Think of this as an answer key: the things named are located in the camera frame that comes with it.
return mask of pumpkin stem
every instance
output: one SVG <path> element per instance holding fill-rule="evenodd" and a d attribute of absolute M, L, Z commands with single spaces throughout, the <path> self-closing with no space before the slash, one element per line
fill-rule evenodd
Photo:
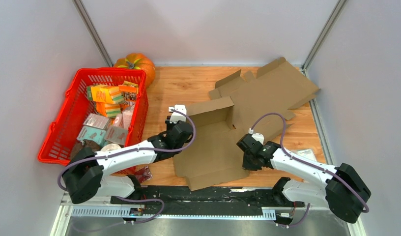
<path fill-rule="evenodd" d="M 129 62 L 128 60 L 126 62 L 128 64 L 128 68 L 130 68 L 130 69 L 134 68 L 134 64 L 133 63 Z"/>

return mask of gray floor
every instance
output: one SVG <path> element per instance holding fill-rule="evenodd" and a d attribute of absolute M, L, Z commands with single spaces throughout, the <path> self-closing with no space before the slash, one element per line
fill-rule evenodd
<path fill-rule="evenodd" d="M 303 216 L 297 211 L 295 220 Z M 120 222 L 120 218 L 71 218 L 82 230 L 99 229 Z M 96 233 L 80 233 L 69 227 L 66 236 L 348 236 L 344 221 L 326 210 L 311 210 L 305 221 L 296 228 L 282 229 L 268 221 L 254 220 L 195 220 L 155 219 L 141 225 L 119 225 Z"/>

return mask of wooden surface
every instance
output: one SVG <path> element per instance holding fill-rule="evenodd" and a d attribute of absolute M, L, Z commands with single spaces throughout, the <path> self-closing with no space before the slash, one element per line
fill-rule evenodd
<path fill-rule="evenodd" d="M 143 140 L 164 131 L 168 107 L 175 104 L 189 105 L 210 100 L 208 92 L 215 87 L 215 82 L 235 71 L 242 69 L 241 75 L 251 70 L 254 74 L 258 67 L 158 67 L 156 79 L 147 89 L 149 109 L 144 128 Z M 315 122 L 309 104 L 293 110 L 296 117 L 288 121 L 293 123 L 287 129 L 284 144 L 290 150 L 311 148 L 319 162 L 325 162 L 322 147 L 316 131 Z M 174 173 L 173 159 L 149 165 L 153 179 L 146 185 L 186 185 L 185 179 Z M 220 184 L 219 186 L 273 186 L 280 177 L 297 177 L 283 171 L 266 168 L 250 172 L 247 178 Z"/>

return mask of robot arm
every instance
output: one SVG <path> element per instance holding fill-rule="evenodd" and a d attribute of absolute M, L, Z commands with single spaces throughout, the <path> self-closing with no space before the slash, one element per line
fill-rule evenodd
<path fill-rule="evenodd" d="M 244 169 L 257 171 L 268 167 L 301 177 L 310 183 L 283 177 L 273 190 L 292 202 L 305 201 L 322 207 L 328 206 L 337 217 L 348 223 L 357 221 L 363 205 L 340 181 L 325 172 L 330 171 L 340 176 L 367 202 L 371 192 L 352 166 L 345 163 L 339 167 L 326 165 L 287 150 L 291 158 L 283 152 L 279 144 L 267 142 L 263 145 L 263 140 L 261 134 L 249 133 L 237 143 L 244 152 Z"/>
<path fill-rule="evenodd" d="M 183 105 L 169 107 L 170 112 L 172 109 L 186 114 Z M 71 167 L 62 175 L 72 202 L 83 203 L 95 196 L 130 196 L 134 192 L 133 179 L 111 174 L 171 158 L 180 153 L 174 150 L 182 148 L 192 139 L 193 127 L 186 123 L 182 114 L 173 112 L 166 119 L 166 125 L 166 131 L 133 146 L 96 153 L 89 148 L 82 149 L 70 163 L 87 158 L 92 160 Z"/>

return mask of teal box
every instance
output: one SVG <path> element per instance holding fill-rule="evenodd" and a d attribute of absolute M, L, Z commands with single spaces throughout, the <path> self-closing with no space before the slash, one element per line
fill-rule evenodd
<path fill-rule="evenodd" d="M 107 131 L 103 129 L 97 129 L 94 127 L 84 126 L 80 131 L 77 140 L 82 141 L 84 139 L 95 141 L 99 146 L 104 143 L 104 137 Z"/>

